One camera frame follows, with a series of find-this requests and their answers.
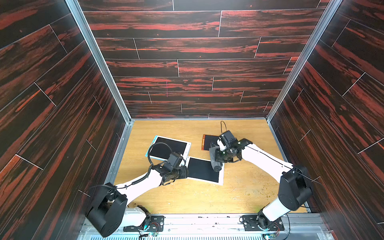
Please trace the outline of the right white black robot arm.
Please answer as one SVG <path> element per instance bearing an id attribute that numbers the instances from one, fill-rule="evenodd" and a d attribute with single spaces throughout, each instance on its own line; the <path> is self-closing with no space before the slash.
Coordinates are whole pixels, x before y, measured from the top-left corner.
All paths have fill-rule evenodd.
<path id="1" fill-rule="evenodd" d="M 211 143 L 209 151 L 215 172 L 221 171 L 224 163 L 235 163 L 236 157 L 254 164 L 279 183 L 278 197 L 257 213 L 256 223 L 262 231 L 270 230 L 281 216 L 296 211 L 313 195 L 307 168 L 280 160 L 247 139 L 237 140 L 230 131 Z"/>

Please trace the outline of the red drawing tablet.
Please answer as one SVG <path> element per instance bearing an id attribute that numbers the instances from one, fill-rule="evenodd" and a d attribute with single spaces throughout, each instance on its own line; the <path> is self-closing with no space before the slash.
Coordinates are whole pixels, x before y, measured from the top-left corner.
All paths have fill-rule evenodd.
<path id="1" fill-rule="evenodd" d="M 208 151 L 211 147 L 217 146 L 217 141 L 219 137 L 213 135 L 203 135 L 202 139 L 202 150 Z"/>

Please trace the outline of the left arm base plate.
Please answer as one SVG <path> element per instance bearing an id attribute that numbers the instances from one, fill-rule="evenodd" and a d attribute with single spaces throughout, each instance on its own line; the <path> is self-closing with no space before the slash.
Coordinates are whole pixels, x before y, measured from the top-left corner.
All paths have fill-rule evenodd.
<path id="1" fill-rule="evenodd" d="M 165 216 L 161 215 L 151 215 L 146 217 L 144 222 L 138 227 L 136 226 L 126 226 L 123 228 L 123 232 L 153 232 L 159 233 L 164 230 Z"/>

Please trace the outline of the blue-edged white drawing tablet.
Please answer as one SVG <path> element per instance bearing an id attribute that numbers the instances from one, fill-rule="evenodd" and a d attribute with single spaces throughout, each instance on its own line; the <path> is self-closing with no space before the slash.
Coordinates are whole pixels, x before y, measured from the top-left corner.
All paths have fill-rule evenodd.
<path id="1" fill-rule="evenodd" d="M 186 160 L 192 143 L 156 135 L 150 146 L 152 145 L 155 146 L 150 151 L 150 158 L 166 161 L 171 152 L 179 153 L 183 156 L 183 159 Z"/>

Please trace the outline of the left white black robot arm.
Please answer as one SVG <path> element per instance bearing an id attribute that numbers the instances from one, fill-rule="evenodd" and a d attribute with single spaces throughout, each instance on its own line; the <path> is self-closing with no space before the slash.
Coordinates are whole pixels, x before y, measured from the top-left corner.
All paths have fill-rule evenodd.
<path id="1" fill-rule="evenodd" d="M 101 185 L 86 212 L 86 218 L 104 238 L 119 228 L 147 230 L 151 225 L 149 211 L 143 206 L 129 208 L 128 205 L 152 189 L 187 178 L 188 169 L 182 161 L 182 155 L 173 152 L 168 160 L 150 166 L 146 174 L 135 180 L 117 186 L 111 183 Z"/>

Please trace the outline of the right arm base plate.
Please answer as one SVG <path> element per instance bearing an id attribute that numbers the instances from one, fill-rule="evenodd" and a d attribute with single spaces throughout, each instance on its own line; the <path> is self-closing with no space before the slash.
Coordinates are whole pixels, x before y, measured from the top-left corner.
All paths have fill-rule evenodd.
<path id="1" fill-rule="evenodd" d="M 243 215 L 240 216 L 239 221 L 244 226 L 246 232 L 279 232 L 285 230 L 281 218 L 271 222 L 264 216 Z"/>

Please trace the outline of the grey microfibre cloth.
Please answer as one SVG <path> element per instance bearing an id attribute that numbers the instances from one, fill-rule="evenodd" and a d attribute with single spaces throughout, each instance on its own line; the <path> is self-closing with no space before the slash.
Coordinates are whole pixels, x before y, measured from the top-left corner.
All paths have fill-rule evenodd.
<path id="1" fill-rule="evenodd" d="M 214 172 L 220 172 L 223 168 L 223 163 L 217 160 L 217 157 L 219 156 L 218 154 L 220 153 L 220 147 L 219 146 L 210 147 L 209 152 L 210 152 L 211 166 Z"/>

